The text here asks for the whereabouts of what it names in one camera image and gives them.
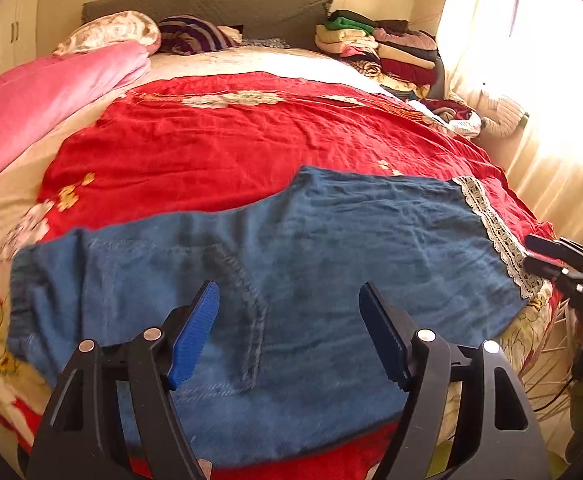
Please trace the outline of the floral pillow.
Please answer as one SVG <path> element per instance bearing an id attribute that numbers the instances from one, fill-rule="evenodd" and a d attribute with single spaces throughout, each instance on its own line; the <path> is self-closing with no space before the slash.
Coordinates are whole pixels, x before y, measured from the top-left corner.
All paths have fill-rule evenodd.
<path id="1" fill-rule="evenodd" d="M 160 47 L 162 34 L 158 25 L 146 14 L 133 10 L 121 11 L 83 24 L 58 44 L 53 54 L 88 53 L 129 41 L 137 42 L 153 54 Z"/>

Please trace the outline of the grey headboard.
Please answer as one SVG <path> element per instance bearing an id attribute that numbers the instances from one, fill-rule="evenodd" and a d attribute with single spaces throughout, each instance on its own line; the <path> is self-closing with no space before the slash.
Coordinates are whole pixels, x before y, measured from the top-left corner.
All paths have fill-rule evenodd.
<path id="1" fill-rule="evenodd" d="M 315 26 L 324 23 L 334 0 L 95 0 L 83 3 L 83 24 L 107 14 L 139 11 L 159 22 L 191 14 L 214 25 L 241 25 L 249 39 L 280 38 L 290 47 L 313 50 Z"/>

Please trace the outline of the red floral bedspread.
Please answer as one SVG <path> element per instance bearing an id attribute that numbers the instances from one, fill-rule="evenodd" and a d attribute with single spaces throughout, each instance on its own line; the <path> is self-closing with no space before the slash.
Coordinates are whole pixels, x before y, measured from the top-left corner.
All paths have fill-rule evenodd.
<path id="1" fill-rule="evenodd" d="M 29 451 L 49 387 L 7 348 L 14 251 L 72 228 L 221 211 L 281 191 L 303 165 L 455 179 L 514 278 L 521 243 L 549 238 L 476 144 L 425 112 L 352 84 L 267 72 L 162 79 L 110 93 L 55 127 L 0 177 L 32 177 L 31 208 L 0 249 L 0 421 Z"/>

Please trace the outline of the blue denim pants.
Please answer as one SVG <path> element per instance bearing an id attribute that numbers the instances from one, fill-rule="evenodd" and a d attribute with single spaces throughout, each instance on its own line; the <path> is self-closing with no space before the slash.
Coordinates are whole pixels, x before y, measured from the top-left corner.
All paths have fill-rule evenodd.
<path id="1" fill-rule="evenodd" d="M 474 178 L 305 166 L 245 207 L 74 229 L 20 250 L 7 347 L 55 382 L 82 339 L 127 341 L 215 281 L 220 309 L 174 393 L 177 414 L 196 455 L 218 467 L 282 460 L 403 408 L 357 306 L 364 283 L 473 345 L 549 298 L 523 257 Z"/>

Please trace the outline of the purple striped pillow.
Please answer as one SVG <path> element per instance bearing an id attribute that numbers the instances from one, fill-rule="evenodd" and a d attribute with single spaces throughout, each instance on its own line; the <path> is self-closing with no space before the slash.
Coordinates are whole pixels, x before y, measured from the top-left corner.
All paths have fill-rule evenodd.
<path id="1" fill-rule="evenodd" d="M 158 28 L 162 35 L 162 52 L 195 55 L 240 45 L 218 26 L 193 15 L 169 16 L 158 23 Z"/>

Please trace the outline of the cream curtain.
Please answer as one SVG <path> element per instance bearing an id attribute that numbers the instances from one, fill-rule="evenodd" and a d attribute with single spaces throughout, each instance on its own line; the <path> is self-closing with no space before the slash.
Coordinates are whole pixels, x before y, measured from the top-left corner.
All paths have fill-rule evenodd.
<path id="1" fill-rule="evenodd" d="M 555 232 L 583 244 L 583 0 L 445 0 L 448 89 L 518 102 L 526 128 L 481 136 L 509 185 Z"/>

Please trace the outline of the pink quilt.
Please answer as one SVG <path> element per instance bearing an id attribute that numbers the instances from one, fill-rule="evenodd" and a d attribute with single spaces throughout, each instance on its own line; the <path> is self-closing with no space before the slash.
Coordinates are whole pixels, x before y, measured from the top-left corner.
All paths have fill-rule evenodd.
<path id="1" fill-rule="evenodd" d="M 0 172 L 64 119 L 150 67 L 136 42 L 47 56 L 0 75 Z"/>

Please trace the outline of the cream bed sheet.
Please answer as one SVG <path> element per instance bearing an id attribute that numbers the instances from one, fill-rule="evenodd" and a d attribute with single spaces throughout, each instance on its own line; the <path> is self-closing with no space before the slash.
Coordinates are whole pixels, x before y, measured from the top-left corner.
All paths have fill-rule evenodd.
<path id="1" fill-rule="evenodd" d="M 0 243 L 34 204 L 45 169 L 60 144 L 76 131 L 92 125 L 110 102 L 131 88 L 174 77 L 266 72 L 281 77 L 349 84 L 369 92 L 376 90 L 372 81 L 354 73 L 353 68 L 325 55 L 301 49 L 235 48 L 190 58 L 155 54 L 150 62 L 152 67 L 143 77 L 109 91 L 77 110 L 0 172 Z"/>

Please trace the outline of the stack of folded clothes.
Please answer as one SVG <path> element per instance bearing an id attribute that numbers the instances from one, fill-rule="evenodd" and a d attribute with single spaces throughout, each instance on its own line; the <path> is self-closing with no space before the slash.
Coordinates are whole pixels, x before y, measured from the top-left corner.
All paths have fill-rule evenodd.
<path id="1" fill-rule="evenodd" d="M 374 21 L 336 10 L 316 26 L 314 42 L 400 99 L 444 97 L 445 70 L 436 37 L 407 21 Z"/>

